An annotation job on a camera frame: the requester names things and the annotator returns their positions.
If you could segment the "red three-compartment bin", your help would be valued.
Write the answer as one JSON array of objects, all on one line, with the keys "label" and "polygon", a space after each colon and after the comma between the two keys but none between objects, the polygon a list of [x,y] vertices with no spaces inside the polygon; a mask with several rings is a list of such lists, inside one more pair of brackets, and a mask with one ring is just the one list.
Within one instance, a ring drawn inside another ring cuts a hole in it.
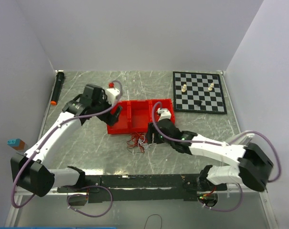
[{"label": "red three-compartment bin", "polygon": [[118,102],[111,111],[113,114],[118,106],[122,107],[118,122],[113,126],[107,125],[107,133],[110,135],[146,133],[148,123],[152,121],[152,107],[157,102],[161,102],[162,107],[170,111],[170,120],[174,123],[175,115],[171,99],[125,100]]}]

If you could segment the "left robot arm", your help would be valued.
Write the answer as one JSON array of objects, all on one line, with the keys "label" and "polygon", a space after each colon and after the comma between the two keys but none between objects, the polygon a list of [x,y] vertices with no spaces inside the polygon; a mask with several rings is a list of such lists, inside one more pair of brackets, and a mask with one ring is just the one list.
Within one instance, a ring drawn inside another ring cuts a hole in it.
[{"label": "left robot arm", "polygon": [[63,143],[91,117],[114,125],[122,110],[117,104],[122,94],[121,84],[116,88],[110,83],[107,89],[87,84],[82,94],[65,104],[55,123],[35,145],[11,158],[13,186],[39,197],[55,187],[82,191],[86,186],[83,170],[76,167],[50,169],[50,163]]}]

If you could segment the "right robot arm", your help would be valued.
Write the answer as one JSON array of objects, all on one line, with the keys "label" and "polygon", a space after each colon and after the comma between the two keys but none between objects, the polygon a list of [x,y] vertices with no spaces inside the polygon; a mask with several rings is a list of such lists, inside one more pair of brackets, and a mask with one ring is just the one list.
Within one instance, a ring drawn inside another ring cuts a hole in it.
[{"label": "right robot arm", "polygon": [[221,184],[244,184],[253,191],[266,189],[273,163],[255,143],[245,145],[219,142],[190,131],[180,131],[170,119],[148,124],[148,143],[169,144],[174,150],[192,156],[204,156],[225,163],[206,166],[199,176],[200,185],[210,190]]}]

